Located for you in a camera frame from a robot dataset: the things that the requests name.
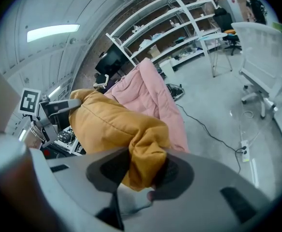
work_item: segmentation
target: pink jacket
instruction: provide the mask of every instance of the pink jacket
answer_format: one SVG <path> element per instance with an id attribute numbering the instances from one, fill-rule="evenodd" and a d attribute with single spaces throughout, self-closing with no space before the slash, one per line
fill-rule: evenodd
<path id="1" fill-rule="evenodd" d="M 105 95 L 127 109 L 162 120 L 169 128 L 172 148 L 189 152 L 184 121 L 152 62 L 145 58 Z"/>

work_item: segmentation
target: chair backrest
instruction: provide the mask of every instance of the chair backrest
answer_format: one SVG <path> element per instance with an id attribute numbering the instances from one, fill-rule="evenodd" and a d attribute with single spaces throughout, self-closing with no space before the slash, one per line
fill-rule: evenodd
<path id="1" fill-rule="evenodd" d="M 232 23 L 242 46 L 242 72 L 268 93 L 282 73 L 282 33 L 254 22 Z"/>
<path id="2" fill-rule="evenodd" d="M 216 21 L 218 26 L 221 28 L 222 32 L 233 29 L 231 26 L 232 18 L 229 13 L 221 14 L 221 15 L 214 15 L 213 19 Z"/>

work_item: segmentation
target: black office chair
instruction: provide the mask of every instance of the black office chair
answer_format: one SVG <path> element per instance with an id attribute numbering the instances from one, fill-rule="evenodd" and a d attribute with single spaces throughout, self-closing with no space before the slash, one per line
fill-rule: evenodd
<path id="1" fill-rule="evenodd" d="M 232 18 L 231 15 L 227 12 L 223 14 L 216 14 L 213 16 L 213 19 L 216 21 L 218 26 L 221 28 L 222 32 L 228 33 L 228 36 L 224 37 L 224 40 L 227 40 L 229 42 L 229 46 L 225 49 L 232 49 L 231 56 L 233 56 L 233 52 L 235 49 L 242 50 L 240 46 L 237 45 L 237 42 L 239 42 L 237 35 L 231 35 L 231 33 L 235 33 L 234 29 L 231 26 Z"/>

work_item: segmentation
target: ceiling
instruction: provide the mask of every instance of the ceiling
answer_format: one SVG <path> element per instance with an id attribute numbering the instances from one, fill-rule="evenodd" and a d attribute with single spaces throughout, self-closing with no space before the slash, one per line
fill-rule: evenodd
<path id="1" fill-rule="evenodd" d="M 0 72 L 18 94 L 28 87 L 49 95 L 61 86 L 51 99 L 67 98 L 91 43 L 125 1 L 16 0 L 0 24 Z M 80 27 L 27 42 L 28 31 L 63 24 Z M 6 132 L 18 135 L 26 123 L 15 109 Z"/>

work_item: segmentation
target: cardboard box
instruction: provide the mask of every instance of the cardboard box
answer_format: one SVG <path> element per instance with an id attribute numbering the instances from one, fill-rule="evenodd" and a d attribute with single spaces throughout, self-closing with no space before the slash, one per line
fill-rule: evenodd
<path id="1" fill-rule="evenodd" d="M 160 55 L 160 51 L 158 50 L 156 45 L 153 45 L 150 50 L 148 51 L 149 54 L 151 54 L 151 56 L 153 58 L 157 57 Z"/>

